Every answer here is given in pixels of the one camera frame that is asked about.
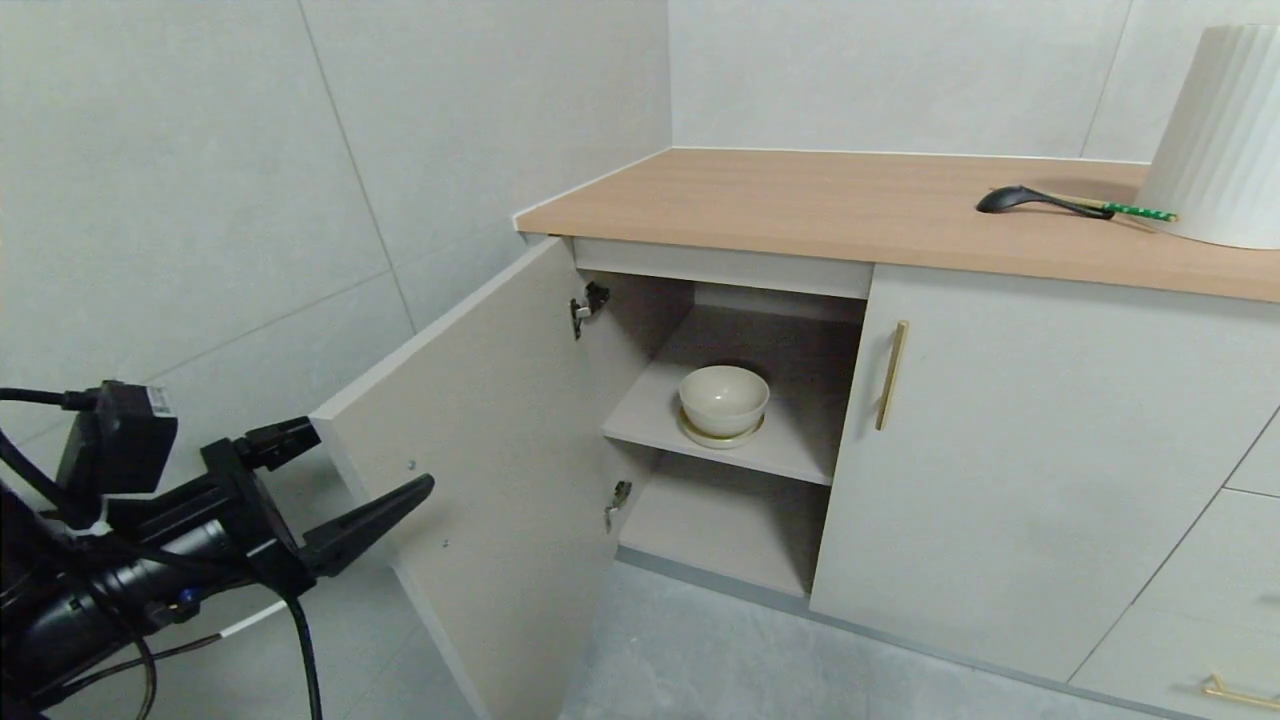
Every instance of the floor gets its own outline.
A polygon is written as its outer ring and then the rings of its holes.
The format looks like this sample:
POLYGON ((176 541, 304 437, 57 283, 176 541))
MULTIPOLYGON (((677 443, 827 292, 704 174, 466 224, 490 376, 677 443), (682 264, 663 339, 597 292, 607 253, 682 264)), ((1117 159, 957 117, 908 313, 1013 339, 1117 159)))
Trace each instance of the floor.
MULTIPOLYGON (((347 720, 470 720, 417 630, 347 720)), ((561 720, 1149 720, 616 562, 561 720)))

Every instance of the tiled wall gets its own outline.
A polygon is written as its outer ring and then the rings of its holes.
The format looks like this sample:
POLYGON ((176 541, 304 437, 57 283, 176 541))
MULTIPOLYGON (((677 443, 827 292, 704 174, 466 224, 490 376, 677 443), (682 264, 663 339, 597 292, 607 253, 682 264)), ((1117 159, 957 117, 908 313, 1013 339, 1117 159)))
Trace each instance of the tiled wall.
POLYGON ((671 0, 677 146, 1149 161, 1212 24, 1280 0, 671 0))
MULTIPOLYGON (((195 477, 516 258, 512 213, 669 146, 667 63, 664 0, 0 4, 0 386, 164 384, 195 477)), ((0 407, 50 471, 68 420, 0 407)), ((352 503, 320 452, 269 483, 296 530, 352 503)), ((343 717, 420 621, 376 559, 303 603, 343 717)), ((303 717, 288 618, 236 639, 154 717, 303 717)), ((118 680, 55 716, 132 716, 118 680)))

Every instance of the black ladle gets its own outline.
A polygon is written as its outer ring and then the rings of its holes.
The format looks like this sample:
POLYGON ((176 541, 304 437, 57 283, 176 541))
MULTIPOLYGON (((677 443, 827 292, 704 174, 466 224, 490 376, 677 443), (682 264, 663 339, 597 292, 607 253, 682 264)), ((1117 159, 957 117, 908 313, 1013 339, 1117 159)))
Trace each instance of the black ladle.
POLYGON ((992 190, 986 197, 978 201, 979 213, 1004 213, 1011 208, 1021 205, 1023 202, 1048 202, 1050 205, 1057 205, 1073 213, 1084 215, 1085 218, 1094 218, 1098 220, 1110 220, 1115 217, 1115 210, 1102 210, 1098 208, 1089 208, 1087 205, 1076 205, 1066 200, 1059 200, 1052 195, 1044 195, 1043 192, 1037 192, 1029 187, 1021 184, 1010 184, 992 190))

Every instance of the countertop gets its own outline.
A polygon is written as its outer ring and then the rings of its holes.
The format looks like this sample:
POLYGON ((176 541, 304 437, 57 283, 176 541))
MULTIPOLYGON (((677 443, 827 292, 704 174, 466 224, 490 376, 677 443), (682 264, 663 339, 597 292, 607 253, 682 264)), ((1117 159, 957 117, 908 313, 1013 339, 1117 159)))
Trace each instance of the countertop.
POLYGON ((673 149, 534 208, 516 227, 1280 302, 1280 251, 1048 205, 973 209, 1005 184, 1129 202, 1146 172, 1087 160, 673 149))

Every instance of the bowl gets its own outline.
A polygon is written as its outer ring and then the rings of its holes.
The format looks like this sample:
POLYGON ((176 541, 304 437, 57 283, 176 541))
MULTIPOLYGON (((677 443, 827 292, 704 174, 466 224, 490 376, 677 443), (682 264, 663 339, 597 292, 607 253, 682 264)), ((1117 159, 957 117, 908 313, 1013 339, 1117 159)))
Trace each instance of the bowl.
POLYGON ((769 402, 769 383, 736 365, 708 365, 680 382, 680 404, 698 430, 731 438, 755 428, 769 402))

